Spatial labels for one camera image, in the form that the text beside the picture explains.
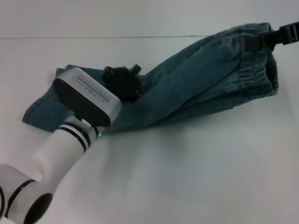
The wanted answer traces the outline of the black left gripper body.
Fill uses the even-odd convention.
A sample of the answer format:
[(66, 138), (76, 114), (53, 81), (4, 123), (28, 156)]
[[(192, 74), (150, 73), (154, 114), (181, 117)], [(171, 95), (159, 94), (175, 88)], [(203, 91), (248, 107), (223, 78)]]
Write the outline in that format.
[(118, 97), (121, 102), (134, 103), (142, 96), (141, 82), (138, 74), (132, 74), (127, 67), (112, 68), (107, 66), (102, 80), (106, 88)]

